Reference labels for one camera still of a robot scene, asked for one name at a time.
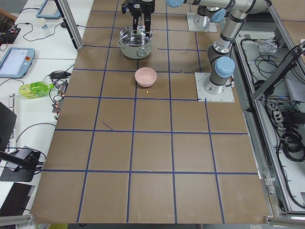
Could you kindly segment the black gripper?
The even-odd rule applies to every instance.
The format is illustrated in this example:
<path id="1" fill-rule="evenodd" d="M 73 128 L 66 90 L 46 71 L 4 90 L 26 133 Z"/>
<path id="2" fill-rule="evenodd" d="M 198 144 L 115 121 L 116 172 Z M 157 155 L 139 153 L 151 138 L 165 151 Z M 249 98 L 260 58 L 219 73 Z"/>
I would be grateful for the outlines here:
<path id="1" fill-rule="evenodd" d="M 154 0 L 125 0 L 121 4 L 121 11 L 125 14 L 129 10 L 133 16 L 132 29 L 133 33 L 138 32 L 139 17 L 144 14 L 145 37 L 150 38 L 151 33 L 151 14 L 155 11 Z"/>

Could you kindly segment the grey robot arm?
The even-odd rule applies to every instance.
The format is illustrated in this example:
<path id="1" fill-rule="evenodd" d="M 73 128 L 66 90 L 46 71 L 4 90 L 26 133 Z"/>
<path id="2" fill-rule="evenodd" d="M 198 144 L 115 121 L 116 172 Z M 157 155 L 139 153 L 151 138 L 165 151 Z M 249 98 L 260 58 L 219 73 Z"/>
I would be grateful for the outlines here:
<path id="1" fill-rule="evenodd" d="M 248 14 L 260 13 L 272 5 L 270 0 L 167 0 L 166 4 L 177 8 L 183 4 L 197 5 L 197 13 L 207 16 L 211 22 L 219 22 L 230 10 L 228 19 L 218 40 L 208 48 L 208 58 L 212 72 L 203 83 L 207 93 L 219 95 L 235 70 L 235 63 L 229 57 L 232 44 Z"/>
<path id="2" fill-rule="evenodd" d="M 196 5 L 196 13 L 187 13 L 189 31 L 217 32 L 216 24 L 226 15 L 226 10 L 220 7 L 202 6 L 199 0 L 192 0 L 191 5 Z"/>

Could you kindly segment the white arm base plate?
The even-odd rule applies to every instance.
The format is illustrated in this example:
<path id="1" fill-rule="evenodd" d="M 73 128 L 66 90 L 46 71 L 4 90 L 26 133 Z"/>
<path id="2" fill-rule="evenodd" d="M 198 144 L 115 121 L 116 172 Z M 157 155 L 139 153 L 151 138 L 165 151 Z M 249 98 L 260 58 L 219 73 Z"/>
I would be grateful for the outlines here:
<path id="1" fill-rule="evenodd" d="M 210 82 L 210 73 L 195 73 L 197 98 L 199 102 L 234 103 L 230 79 L 222 86 Z"/>
<path id="2" fill-rule="evenodd" d="M 207 16 L 201 16 L 197 13 L 187 13 L 187 24 L 189 31 L 217 32 L 214 22 L 210 22 Z"/>

